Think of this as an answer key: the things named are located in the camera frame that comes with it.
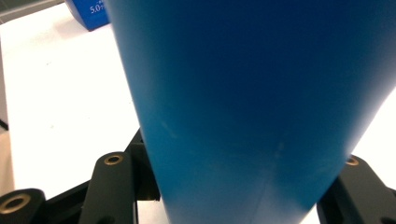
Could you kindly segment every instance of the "blue plastic tube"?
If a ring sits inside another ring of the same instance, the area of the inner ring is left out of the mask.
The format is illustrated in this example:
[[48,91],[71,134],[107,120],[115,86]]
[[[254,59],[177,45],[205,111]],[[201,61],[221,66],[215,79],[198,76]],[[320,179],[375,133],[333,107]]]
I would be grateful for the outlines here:
[[298,223],[395,86],[395,8],[107,1],[170,223]]

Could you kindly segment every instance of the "white desk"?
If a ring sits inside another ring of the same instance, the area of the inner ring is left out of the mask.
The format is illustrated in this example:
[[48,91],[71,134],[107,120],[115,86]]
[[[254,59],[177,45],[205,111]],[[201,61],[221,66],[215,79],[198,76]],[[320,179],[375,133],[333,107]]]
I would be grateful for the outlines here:
[[[51,198],[90,179],[95,161],[138,129],[111,25],[87,32],[61,4],[0,34],[15,186]],[[396,188],[396,92],[381,114],[355,154]],[[161,203],[139,206],[142,224],[167,223]]]

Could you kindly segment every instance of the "black plastic bracket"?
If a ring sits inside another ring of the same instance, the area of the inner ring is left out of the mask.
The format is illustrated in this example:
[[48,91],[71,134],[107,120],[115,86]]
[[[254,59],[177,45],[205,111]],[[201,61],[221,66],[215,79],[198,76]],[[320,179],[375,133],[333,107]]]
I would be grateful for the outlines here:
[[138,131],[124,152],[106,154],[96,162],[90,181],[47,201],[39,189],[0,197],[0,224],[137,224],[136,201],[160,198]]
[[396,194],[352,156],[317,204],[321,224],[396,224]]
[[[0,197],[0,224],[137,224],[136,201],[160,198],[138,131],[124,152],[97,161],[91,181],[47,201],[39,189]],[[396,191],[352,156],[317,209],[321,224],[396,224]]]

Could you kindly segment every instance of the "metal screw hole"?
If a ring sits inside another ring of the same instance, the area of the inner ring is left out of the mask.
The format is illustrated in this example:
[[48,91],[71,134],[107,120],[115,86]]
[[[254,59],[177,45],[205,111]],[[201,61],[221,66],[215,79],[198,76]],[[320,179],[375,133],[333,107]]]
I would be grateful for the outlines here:
[[359,161],[351,157],[346,161],[346,164],[355,166],[355,165],[359,165]]
[[30,195],[22,193],[15,195],[0,204],[0,214],[10,214],[23,208],[30,202]]
[[112,155],[105,159],[106,165],[115,165],[122,162],[123,157],[121,155]]

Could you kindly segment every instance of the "blue box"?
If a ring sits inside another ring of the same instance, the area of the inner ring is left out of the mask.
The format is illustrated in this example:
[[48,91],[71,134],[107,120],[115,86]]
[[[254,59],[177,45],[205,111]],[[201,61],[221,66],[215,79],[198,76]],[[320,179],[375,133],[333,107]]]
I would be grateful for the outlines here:
[[92,31],[109,23],[103,0],[65,0],[74,18]]

